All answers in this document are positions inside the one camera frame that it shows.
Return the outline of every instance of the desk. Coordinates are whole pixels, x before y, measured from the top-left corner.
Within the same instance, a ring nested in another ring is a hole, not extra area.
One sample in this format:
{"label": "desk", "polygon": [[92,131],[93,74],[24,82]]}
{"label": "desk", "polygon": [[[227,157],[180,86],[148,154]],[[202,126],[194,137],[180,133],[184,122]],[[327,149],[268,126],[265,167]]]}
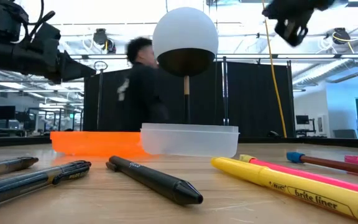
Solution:
{"label": "desk", "polygon": [[[239,154],[358,184],[358,176],[343,171],[291,164],[285,158],[287,151],[341,161],[346,154],[358,155],[358,149],[354,148],[307,144],[240,144],[238,148]],[[48,144],[0,147],[0,160],[25,155],[37,156],[40,162],[21,173],[73,159],[59,156]],[[107,158],[84,159],[93,163],[88,176],[0,204],[0,224],[358,223],[223,174],[211,167],[209,158],[161,156],[147,161],[135,160],[191,182],[203,194],[204,202],[188,208],[171,203],[124,174],[111,172],[104,165]]]}

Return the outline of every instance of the computer monitor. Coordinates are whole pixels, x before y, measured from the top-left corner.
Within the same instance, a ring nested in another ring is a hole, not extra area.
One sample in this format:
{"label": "computer monitor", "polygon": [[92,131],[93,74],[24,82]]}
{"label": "computer monitor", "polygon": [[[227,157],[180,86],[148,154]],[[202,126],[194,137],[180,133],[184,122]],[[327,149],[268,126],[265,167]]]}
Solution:
{"label": "computer monitor", "polygon": [[0,120],[15,119],[15,106],[0,106]]}
{"label": "computer monitor", "polygon": [[297,124],[309,124],[309,116],[308,115],[296,115],[296,123]]}

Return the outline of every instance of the pen clip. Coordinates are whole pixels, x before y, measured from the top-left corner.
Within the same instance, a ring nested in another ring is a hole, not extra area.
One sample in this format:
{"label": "pen clip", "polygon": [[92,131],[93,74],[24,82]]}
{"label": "pen clip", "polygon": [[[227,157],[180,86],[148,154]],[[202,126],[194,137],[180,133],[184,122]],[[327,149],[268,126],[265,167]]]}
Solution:
{"label": "pen clip", "polygon": [[52,184],[57,185],[62,180],[73,180],[73,179],[81,178],[88,173],[89,169],[90,169],[89,166],[82,166],[78,169],[59,174],[55,178],[53,178]]}

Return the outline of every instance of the marker cap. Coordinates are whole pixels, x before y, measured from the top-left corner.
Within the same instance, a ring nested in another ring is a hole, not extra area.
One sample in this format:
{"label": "marker cap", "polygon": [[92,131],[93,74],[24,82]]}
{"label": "marker cap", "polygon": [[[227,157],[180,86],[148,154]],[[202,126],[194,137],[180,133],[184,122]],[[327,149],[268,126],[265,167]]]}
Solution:
{"label": "marker cap", "polygon": [[256,159],[256,158],[253,157],[253,156],[241,154],[239,160],[242,161],[242,162],[250,162],[251,159]]}
{"label": "marker cap", "polygon": [[287,159],[294,163],[303,163],[301,156],[304,156],[304,154],[299,152],[287,152]]}

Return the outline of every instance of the black marker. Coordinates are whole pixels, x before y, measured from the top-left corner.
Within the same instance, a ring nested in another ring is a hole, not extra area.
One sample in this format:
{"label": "black marker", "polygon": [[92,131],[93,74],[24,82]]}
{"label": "black marker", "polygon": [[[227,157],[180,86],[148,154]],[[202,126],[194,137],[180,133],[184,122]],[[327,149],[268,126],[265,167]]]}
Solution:
{"label": "black marker", "polygon": [[0,202],[40,189],[61,180],[78,179],[85,176],[91,167],[90,162],[75,161],[29,174],[17,175],[0,180]]}
{"label": "black marker", "polygon": [[203,203],[203,196],[185,180],[172,177],[171,175],[117,156],[110,157],[106,166],[114,171],[125,173],[179,205]]}
{"label": "black marker", "polygon": [[0,174],[26,169],[36,162],[38,162],[38,158],[36,157],[19,157],[0,161]]}

